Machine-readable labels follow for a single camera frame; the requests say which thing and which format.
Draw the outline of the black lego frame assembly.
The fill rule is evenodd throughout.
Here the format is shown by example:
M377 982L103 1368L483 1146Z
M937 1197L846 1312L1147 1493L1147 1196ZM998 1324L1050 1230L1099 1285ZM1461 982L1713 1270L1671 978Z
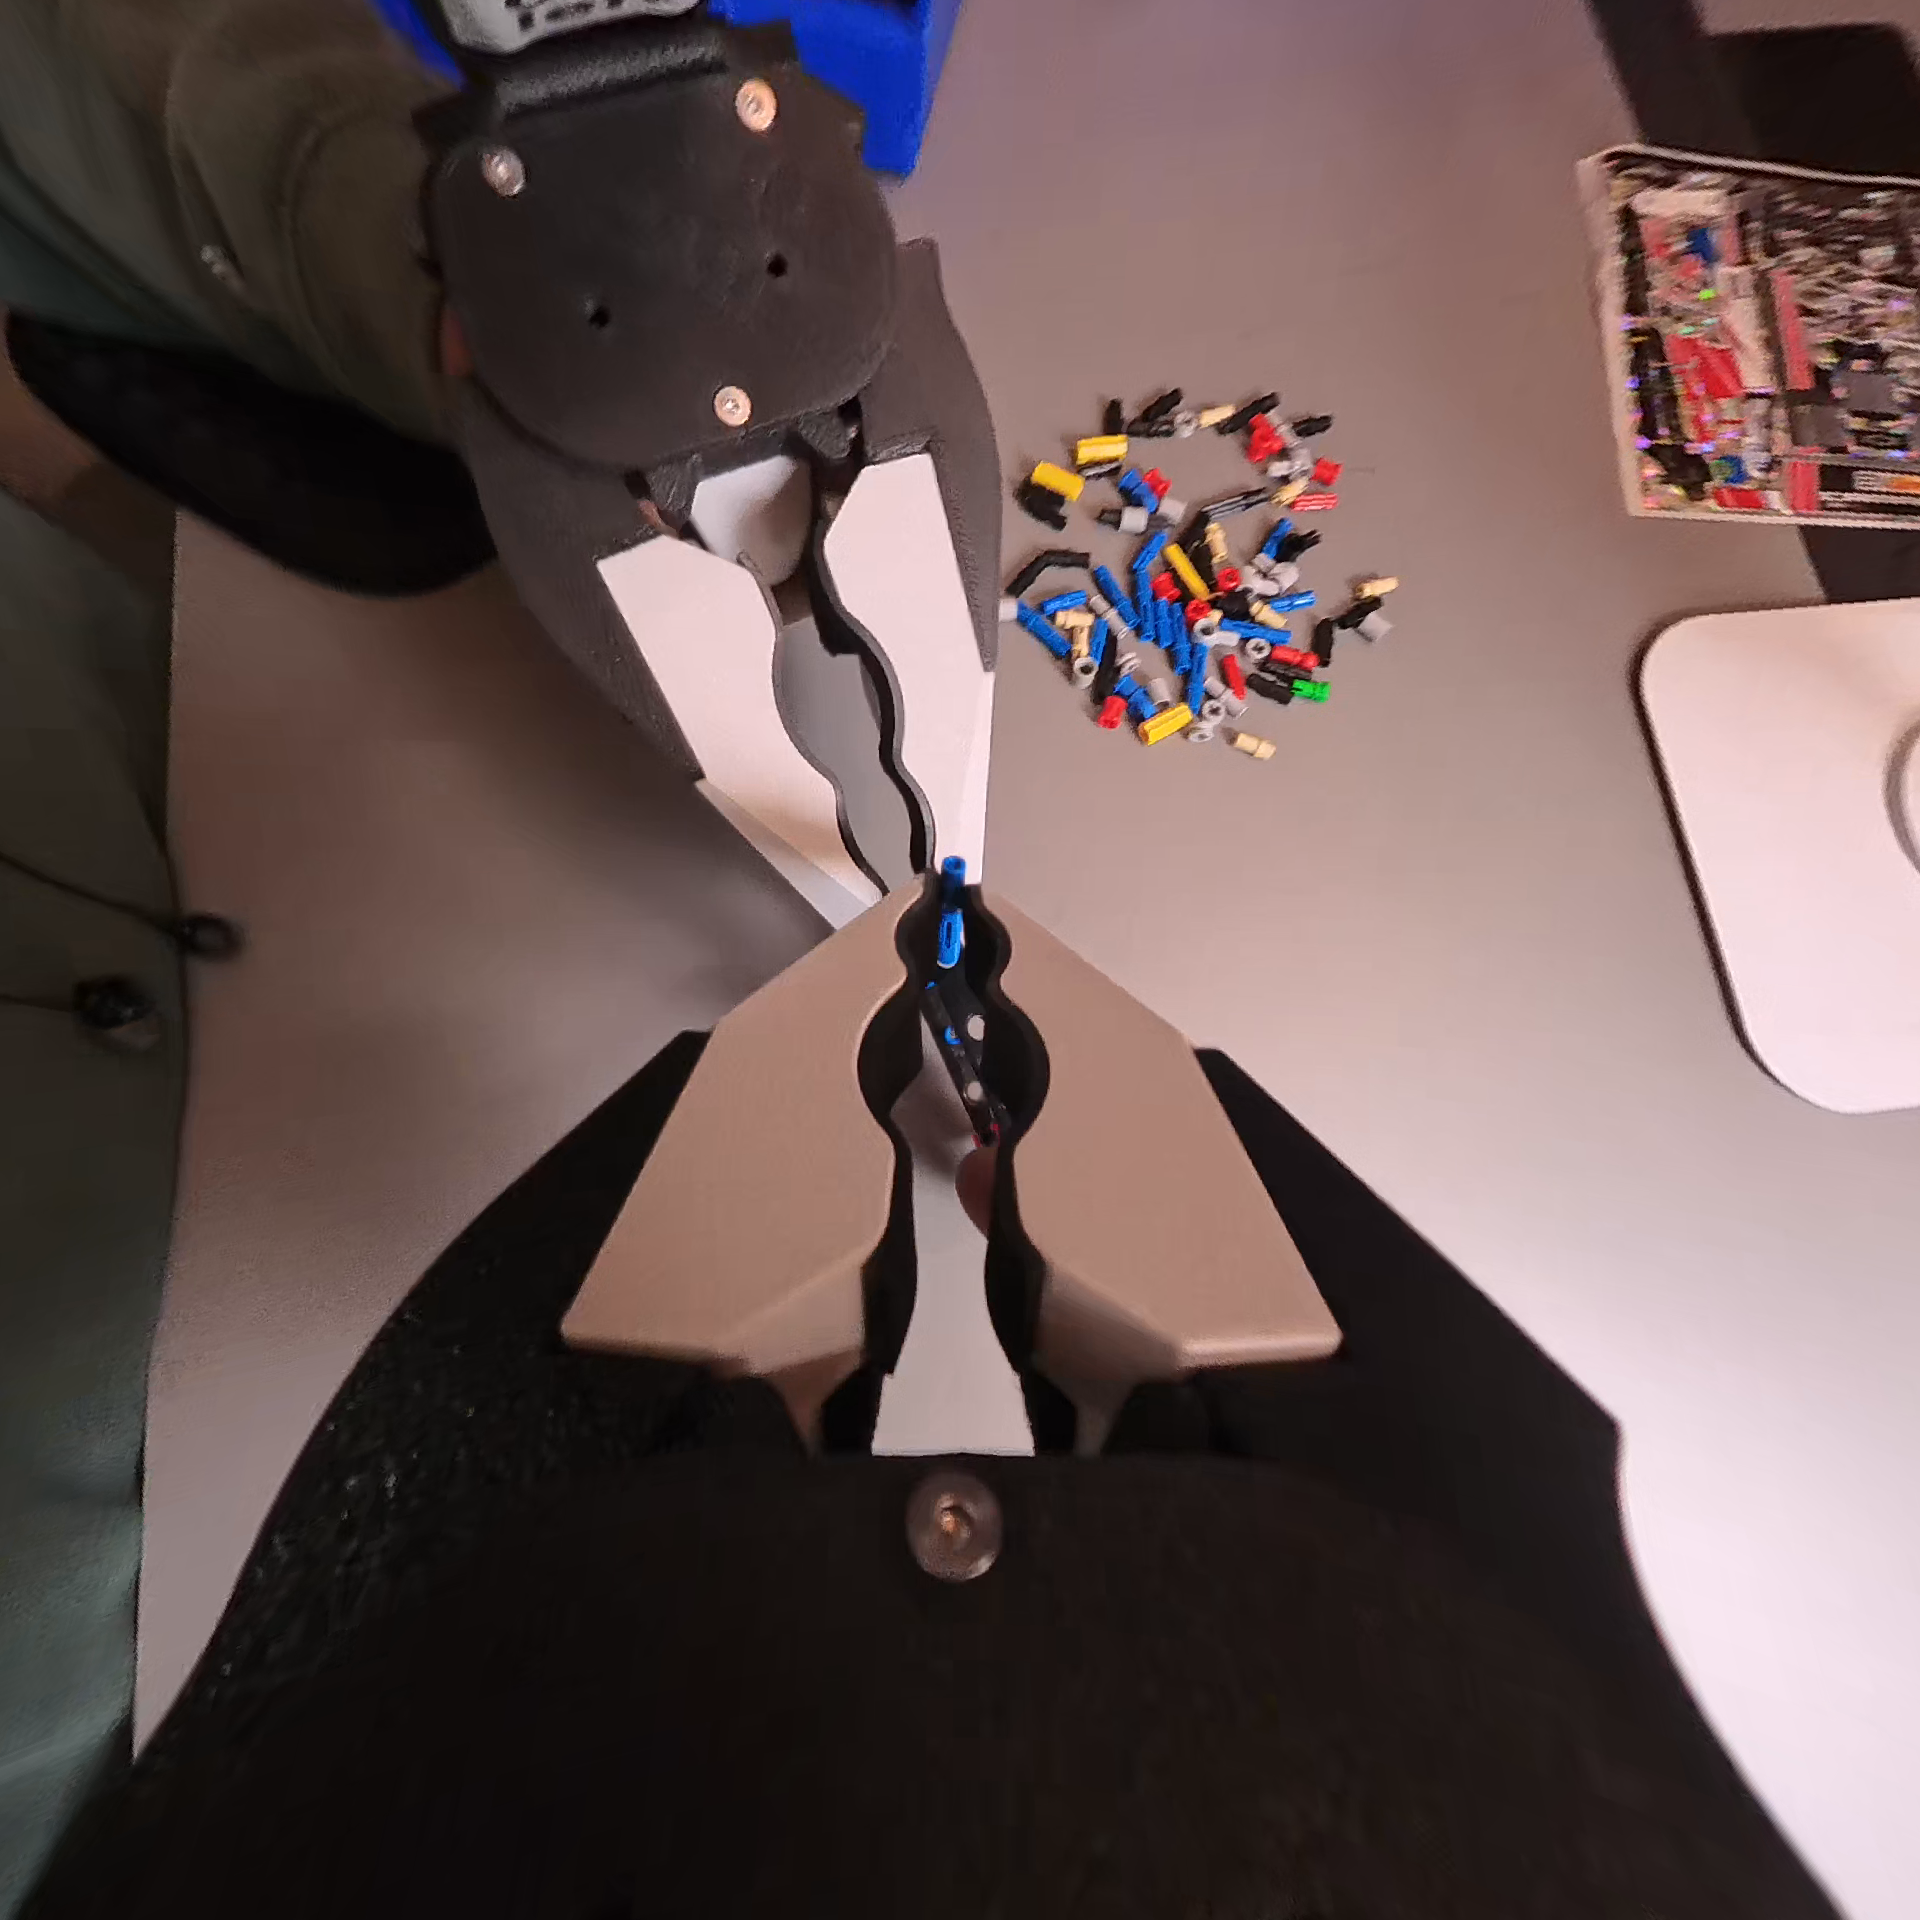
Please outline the black lego frame assembly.
M987 1009L959 970L934 970L920 988L925 1029L963 1105L977 1146L1003 1135L1003 1100L987 1072Z

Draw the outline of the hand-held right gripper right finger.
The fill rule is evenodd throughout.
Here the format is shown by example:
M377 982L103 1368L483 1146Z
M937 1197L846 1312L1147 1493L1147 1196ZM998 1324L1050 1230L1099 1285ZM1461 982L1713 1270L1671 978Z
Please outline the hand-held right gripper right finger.
M1291 1368L1339 1324L1188 1037L977 890L1003 1100L987 1303L1038 1447L1103 1447L1140 1388Z

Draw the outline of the blue plastic bin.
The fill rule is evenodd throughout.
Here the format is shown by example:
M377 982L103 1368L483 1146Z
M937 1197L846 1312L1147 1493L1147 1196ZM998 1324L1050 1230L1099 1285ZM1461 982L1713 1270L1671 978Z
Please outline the blue plastic bin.
M439 79L466 86L483 63L530 63L557 46L597 48L638 21L715 21L727 28L784 28L809 79L849 97L864 120L864 163L907 176L918 165L957 2L371 2L371 12Z

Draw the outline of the person's left forearm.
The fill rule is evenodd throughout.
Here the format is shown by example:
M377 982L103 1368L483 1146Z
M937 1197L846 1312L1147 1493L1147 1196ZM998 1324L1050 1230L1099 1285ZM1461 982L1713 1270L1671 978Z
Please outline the person's left forearm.
M369 2L3 2L3 306L443 441L441 95Z

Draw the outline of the black knit cloth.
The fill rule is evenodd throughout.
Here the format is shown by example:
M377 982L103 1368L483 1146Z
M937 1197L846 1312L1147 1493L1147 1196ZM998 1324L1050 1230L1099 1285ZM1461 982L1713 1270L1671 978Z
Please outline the black knit cloth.
M107 464L312 583L421 598L492 565L456 455L285 389L230 354L8 320L27 394Z

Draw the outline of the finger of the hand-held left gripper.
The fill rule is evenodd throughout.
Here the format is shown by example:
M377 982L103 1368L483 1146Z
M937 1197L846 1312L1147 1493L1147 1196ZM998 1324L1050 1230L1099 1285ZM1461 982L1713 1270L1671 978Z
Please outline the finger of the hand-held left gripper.
M931 451L862 464L812 535L824 641L858 665L872 719L853 721L856 792L882 801L858 858L888 881L959 858L987 873L995 665Z
M862 916L882 886L849 846L843 787L788 719L784 625L760 576L657 535L602 558L597 577L697 760L700 796L828 930Z

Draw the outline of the lego instruction booklet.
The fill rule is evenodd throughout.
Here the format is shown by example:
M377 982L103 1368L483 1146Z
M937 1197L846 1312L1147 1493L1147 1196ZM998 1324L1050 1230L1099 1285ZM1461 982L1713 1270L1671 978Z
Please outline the lego instruction booklet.
M1918 180L1622 145L1577 163L1635 520L1918 528Z

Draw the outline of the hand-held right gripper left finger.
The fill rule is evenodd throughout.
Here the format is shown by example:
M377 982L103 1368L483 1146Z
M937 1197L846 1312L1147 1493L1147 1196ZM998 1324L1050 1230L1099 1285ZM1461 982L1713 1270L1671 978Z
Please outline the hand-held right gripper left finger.
M864 1447L918 1307L920 1074L899 889L748 996L684 1094L561 1316L568 1349L775 1388L809 1447Z

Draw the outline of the pile of small lego pieces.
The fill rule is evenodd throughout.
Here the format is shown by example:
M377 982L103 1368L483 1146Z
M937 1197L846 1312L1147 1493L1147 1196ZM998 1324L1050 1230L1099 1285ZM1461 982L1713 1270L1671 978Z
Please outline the pile of small lego pieces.
M1006 577L998 620L1095 729L1275 760L1275 721L1327 710L1334 655L1390 636L1400 594L1390 573L1311 577L1346 487L1332 430L1275 389L1107 399L1090 434L1013 480L1045 543Z

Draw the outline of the black wired earphones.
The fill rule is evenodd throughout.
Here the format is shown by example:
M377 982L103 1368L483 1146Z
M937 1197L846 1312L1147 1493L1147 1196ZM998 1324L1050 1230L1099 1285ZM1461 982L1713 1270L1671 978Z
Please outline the black wired earphones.
M125 902L81 881L53 875L12 853L3 853L3 873L122 922L145 924L185 960L230 963L247 947L247 930L224 915L175 908L158 910L149 903ZM161 1037L158 996L132 975L81 975L69 987L65 998L3 994L3 1009L69 1018L75 1029L118 1053L149 1053Z

